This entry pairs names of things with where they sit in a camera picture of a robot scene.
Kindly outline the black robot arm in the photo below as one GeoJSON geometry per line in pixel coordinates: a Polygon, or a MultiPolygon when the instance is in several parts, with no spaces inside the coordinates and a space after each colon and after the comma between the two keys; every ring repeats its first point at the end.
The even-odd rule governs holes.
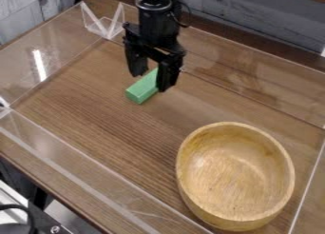
{"type": "Polygon", "coordinates": [[[148,60],[157,63],[155,85],[160,92],[176,85],[183,67],[185,48],[177,41],[180,28],[180,0],[135,0],[139,23],[123,23],[124,53],[133,77],[149,69],[148,60]]]}

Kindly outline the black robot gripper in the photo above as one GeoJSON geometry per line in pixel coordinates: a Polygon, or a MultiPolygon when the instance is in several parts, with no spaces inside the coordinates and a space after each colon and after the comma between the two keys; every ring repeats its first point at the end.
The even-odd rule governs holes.
{"type": "Polygon", "coordinates": [[[176,85],[183,67],[185,49],[177,41],[181,19],[181,2],[167,1],[151,4],[136,2],[139,23],[125,22],[124,53],[129,73],[133,77],[143,76],[148,71],[148,57],[153,49],[163,49],[171,55],[159,63],[156,86],[160,92],[176,85]]]}

